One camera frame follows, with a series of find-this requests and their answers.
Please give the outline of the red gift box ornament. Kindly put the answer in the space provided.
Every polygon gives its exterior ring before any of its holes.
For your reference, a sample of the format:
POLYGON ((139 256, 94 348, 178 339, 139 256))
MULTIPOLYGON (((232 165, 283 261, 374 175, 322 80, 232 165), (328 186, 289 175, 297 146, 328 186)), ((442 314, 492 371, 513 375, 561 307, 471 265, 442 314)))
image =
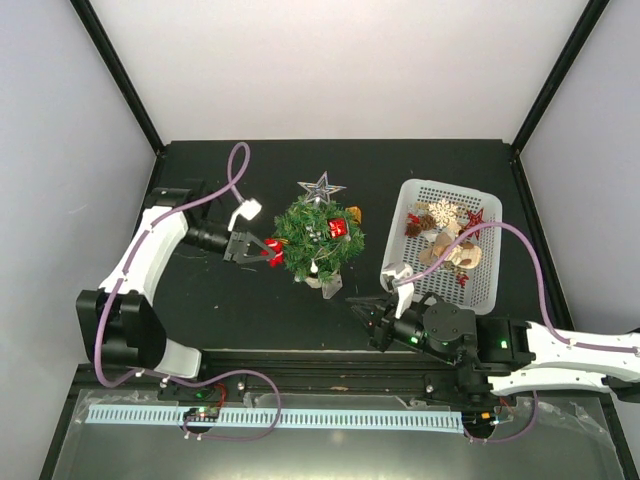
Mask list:
POLYGON ((328 220, 329 234, 332 239, 347 236, 349 234, 349 224, 344 217, 337 217, 328 220))

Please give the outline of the red santa ornament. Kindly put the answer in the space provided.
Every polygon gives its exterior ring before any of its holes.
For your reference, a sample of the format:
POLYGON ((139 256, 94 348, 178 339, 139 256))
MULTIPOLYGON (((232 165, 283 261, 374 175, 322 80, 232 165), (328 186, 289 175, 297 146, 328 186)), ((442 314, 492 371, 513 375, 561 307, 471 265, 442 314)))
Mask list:
POLYGON ((267 250, 262 251, 263 256, 272 256, 268 259, 268 264, 275 268, 284 263, 284 247, 289 244, 289 241, 284 238, 267 238, 264 241, 267 250))

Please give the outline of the white perforated plastic basket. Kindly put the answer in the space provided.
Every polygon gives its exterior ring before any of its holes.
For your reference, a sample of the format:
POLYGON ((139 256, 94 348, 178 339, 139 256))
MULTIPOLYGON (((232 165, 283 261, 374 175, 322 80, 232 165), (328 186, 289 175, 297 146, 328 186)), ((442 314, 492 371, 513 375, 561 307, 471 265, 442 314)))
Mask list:
MULTIPOLYGON (((382 265, 385 267, 391 263, 404 262, 415 273, 426 270, 428 266, 420 263, 419 254, 434 242, 434 237, 440 232, 446 232, 454 238, 468 222, 466 211, 477 211, 480 208, 484 209, 484 223, 502 219, 502 203, 492 194, 433 180, 405 181, 396 202, 382 265), (405 226, 408 215, 429 214, 428 204, 441 198, 459 206, 457 222, 444 228, 436 226, 415 238, 407 237, 405 226)), ((481 248, 483 257, 480 264, 475 269, 462 270, 444 263, 431 275, 415 282, 414 298, 418 300, 423 294, 432 291, 451 303, 470 308, 479 315, 486 315, 493 310, 497 298, 501 233, 496 229, 482 230, 465 240, 481 248)))

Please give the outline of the silver star tree topper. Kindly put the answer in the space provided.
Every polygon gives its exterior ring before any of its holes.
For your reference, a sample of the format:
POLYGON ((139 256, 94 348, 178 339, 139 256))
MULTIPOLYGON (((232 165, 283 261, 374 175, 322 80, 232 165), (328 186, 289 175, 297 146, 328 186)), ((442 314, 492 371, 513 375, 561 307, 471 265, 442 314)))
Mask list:
POLYGON ((327 171, 315 182, 299 181, 297 185, 305 191, 303 201, 315 206, 328 205, 333 195, 346 189, 346 186, 331 184, 327 171))

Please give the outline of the small green christmas tree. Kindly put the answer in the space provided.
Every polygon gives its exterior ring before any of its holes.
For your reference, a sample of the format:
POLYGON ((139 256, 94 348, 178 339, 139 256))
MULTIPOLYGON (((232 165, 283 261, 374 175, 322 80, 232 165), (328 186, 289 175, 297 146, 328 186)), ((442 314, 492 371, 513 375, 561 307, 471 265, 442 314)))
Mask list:
POLYGON ((349 224, 351 240, 343 245, 335 256, 320 263, 322 267, 330 266, 330 270, 341 268, 360 255, 365 249, 365 234, 359 224, 339 203, 331 201, 328 205, 307 204, 304 197, 296 199, 286 211, 274 218, 273 238, 284 238, 289 244, 284 247, 284 267, 295 280, 303 281, 308 275, 312 255, 317 250, 313 245, 311 233, 320 233, 320 242, 328 246, 328 220, 344 217, 349 224))

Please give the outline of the gold gift box ornament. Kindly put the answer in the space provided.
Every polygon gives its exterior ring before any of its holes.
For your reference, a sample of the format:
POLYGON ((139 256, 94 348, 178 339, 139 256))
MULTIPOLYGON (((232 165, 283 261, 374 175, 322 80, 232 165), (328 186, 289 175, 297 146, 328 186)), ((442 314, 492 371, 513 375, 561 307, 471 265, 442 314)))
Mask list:
POLYGON ((357 224, 362 223, 362 211, 358 206, 346 207, 345 211, 351 215, 354 222, 357 224))

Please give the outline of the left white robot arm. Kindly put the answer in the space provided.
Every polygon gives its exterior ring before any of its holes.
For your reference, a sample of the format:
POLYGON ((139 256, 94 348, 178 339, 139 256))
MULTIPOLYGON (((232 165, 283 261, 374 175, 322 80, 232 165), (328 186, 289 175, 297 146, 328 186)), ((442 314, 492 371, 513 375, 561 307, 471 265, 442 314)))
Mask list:
POLYGON ((276 251, 235 228, 238 219, 252 220, 260 213, 257 200, 240 201, 229 222, 220 224, 207 218, 205 192, 202 182, 154 189, 145 198, 140 224, 114 270, 96 289, 80 292, 76 313, 86 354, 96 370, 117 365, 136 375, 153 371, 177 377, 193 399, 213 391, 215 376, 201 365, 201 351, 170 339, 154 310, 165 268, 180 244, 218 253, 236 264, 273 260, 276 251))

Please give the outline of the white bulb string lights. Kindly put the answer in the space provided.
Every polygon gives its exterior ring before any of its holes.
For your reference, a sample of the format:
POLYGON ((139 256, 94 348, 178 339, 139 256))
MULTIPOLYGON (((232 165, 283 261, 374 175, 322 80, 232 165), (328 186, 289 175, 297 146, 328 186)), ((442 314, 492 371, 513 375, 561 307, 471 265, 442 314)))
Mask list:
POLYGON ((311 233, 310 237, 317 250, 311 257, 308 275, 303 282, 311 289, 320 290, 324 300, 330 300, 343 287, 342 276, 338 269, 330 270, 330 266, 322 267, 320 263, 335 256, 351 240, 351 235, 349 232, 347 236, 332 239, 329 234, 331 243, 328 246, 321 244, 319 232, 311 233))

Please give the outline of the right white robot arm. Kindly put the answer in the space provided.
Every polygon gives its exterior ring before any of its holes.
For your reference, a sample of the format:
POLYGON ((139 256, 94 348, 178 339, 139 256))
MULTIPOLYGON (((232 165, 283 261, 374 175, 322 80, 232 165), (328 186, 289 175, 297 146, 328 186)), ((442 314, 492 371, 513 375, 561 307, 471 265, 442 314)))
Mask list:
POLYGON ((429 292, 403 312, 397 295, 352 297, 370 345, 403 345, 454 368, 467 403, 544 390, 590 390, 639 400, 639 334, 551 331, 527 320, 479 316, 429 292))

